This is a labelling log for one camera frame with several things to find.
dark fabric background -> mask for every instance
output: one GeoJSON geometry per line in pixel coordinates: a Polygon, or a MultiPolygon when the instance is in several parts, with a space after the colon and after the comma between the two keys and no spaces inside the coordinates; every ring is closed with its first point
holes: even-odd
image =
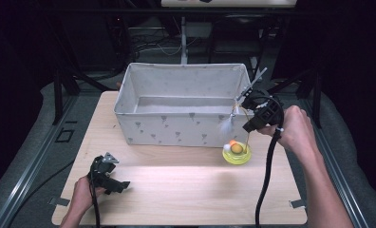
{"type": "Polygon", "coordinates": [[[52,82],[42,38],[27,15],[0,1],[0,179],[36,121],[52,82]]]}
{"type": "Polygon", "coordinates": [[[347,123],[358,163],[376,190],[376,0],[345,6],[344,24],[340,17],[291,20],[273,78],[293,77],[322,57],[323,92],[347,123]]]}

human arm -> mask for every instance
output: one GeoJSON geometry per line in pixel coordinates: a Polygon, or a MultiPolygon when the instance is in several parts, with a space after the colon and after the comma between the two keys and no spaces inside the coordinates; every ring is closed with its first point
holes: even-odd
{"type": "MultiPolygon", "coordinates": [[[[284,131],[279,143],[292,151],[300,161],[307,188],[309,227],[353,227],[327,171],[307,113],[298,106],[285,110],[284,131]]],[[[274,133],[275,126],[258,132],[274,133]]]]}
{"type": "MultiPolygon", "coordinates": [[[[97,187],[95,189],[96,196],[101,195],[105,189],[97,187]]],[[[93,204],[90,193],[90,182],[87,176],[79,178],[75,182],[73,190],[72,201],[70,202],[69,209],[61,222],[61,228],[78,227],[85,212],[93,204]]]]}

yellow plastic dish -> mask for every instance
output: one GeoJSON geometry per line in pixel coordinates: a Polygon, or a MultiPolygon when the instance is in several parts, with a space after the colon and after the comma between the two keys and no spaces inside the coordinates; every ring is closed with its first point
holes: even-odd
{"type": "Polygon", "coordinates": [[[223,148],[223,158],[231,164],[243,164],[250,160],[251,158],[251,148],[249,145],[245,145],[242,142],[237,142],[244,148],[241,153],[234,153],[231,150],[227,151],[223,148]]]}

wooden table surface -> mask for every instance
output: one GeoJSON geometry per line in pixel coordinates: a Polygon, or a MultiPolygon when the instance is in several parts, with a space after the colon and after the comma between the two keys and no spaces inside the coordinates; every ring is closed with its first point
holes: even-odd
{"type": "MultiPolygon", "coordinates": [[[[251,133],[253,156],[242,165],[227,163],[221,148],[129,145],[113,111],[117,95],[105,92],[99,100],[61,198],[70,200],[94,158],[110,152],[120,161],[111,178],[131,183],[121,194],[99,198],[102,225],[254,224],[269,136],[251,133]]],[[[289,204],[299,199],[284,148],[277,145],[261,224],[305,223],[305,210],[289,204]]],[[[67,209],[58,205],[52,222],[60,224],[67,209]]],[[[95,224],[93,207],[81,224],[95,224]]]]}

storage bin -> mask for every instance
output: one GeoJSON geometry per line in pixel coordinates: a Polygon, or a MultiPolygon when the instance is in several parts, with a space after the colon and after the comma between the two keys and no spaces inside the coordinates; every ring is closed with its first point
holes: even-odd
{"type": "Polygon", "coordinates": [[[249,84],[242,64],[133,63],[114,112],[129,144],[223,147],[231,139],[247,140],[242,125],[252,116],[235,108],[235,98],[249,84]],[[232,110],[233,128],[221,132],[232,110]]]}

